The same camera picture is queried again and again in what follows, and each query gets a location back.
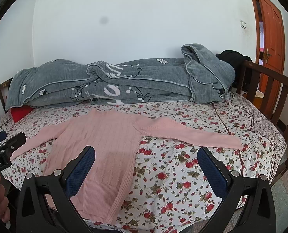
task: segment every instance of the pink sweater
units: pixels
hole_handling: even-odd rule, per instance
[[[242,149],[238,138],[186,127],[166,117],[150,119],[115,110],[97,111],[42,128],[12,157],[57,138],[47,158],[44,175],[63,169],[86,145],[95,149],[95,162],[76,196],[71,198],[83,218],[115,224],[120,206],[130,191],[135,155],[142,136],[175,138],[208,147]],[[54,207],[51,196],[49,206]]]

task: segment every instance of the red fabric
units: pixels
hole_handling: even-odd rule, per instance
[[[23,105],[22,107],[19,107],[19,108],[11,108],[10,112],[11,112],[14,123],[20,121],[23,117],[25,117],[32,110],[33,108],[27,105]]]

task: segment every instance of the silver screw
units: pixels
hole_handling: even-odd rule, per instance
[[[261,174],[261,179],[262,179],[262,180],[267,180],[267,177],[266,177],[266,175],[264,175],[264,174]]]
[[[231,171],[231,175],[234,177],[238,177],[240,174],[236,170]]]
[[[62,173],[62,171],[60,169],[57,169],[53,172],[54,176],[59,176]]]
[[[32,176],[33,174],[29,172],[27,175],[25,175],[25,178],[30,179]]]

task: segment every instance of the door panel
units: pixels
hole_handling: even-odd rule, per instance
[[[264,62],[263,66],[278,73],[284,68],[284,29],[280,10],[270,0],[259,0],[264,24]],[[268,76],[261,75],[259,90],[265,92]],[[274,81],[265,110],[265,116],[271,117],[280,90],[280,83]]]

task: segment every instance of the mattress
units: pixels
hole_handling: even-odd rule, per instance
[[[85,115],[92,108],[115,109],[150,118],[169,117],[194,129],[239,137],[241,151],[209,149],[229,170],[237,170],[242,176],[256,178],[265,174],[272,181],[286,148],[275,126],[249,101],[233,92],[228,93],[223,103],[210,105],[177,102],[93,106],[81,103],[61,109],[37,108],[16,124],[10,114],[6,114],[0,120],[0,131],[5,130],[8,137],[23,132],[29,138],[44,126]],[[3,171],[5,178],[20,189],[28,172],[43,175],[53,142],[48,141],[17,157],[12,166]],[[143,137],[130,192],[121,204],[116,225],[86,220],[87,224],[131,233],[177,233],[192,223],[210,218],[221,199],[214,195],[197,163],[198,149],[199,146],[174,139]],[[242,197],[238,206],[244,202]]]

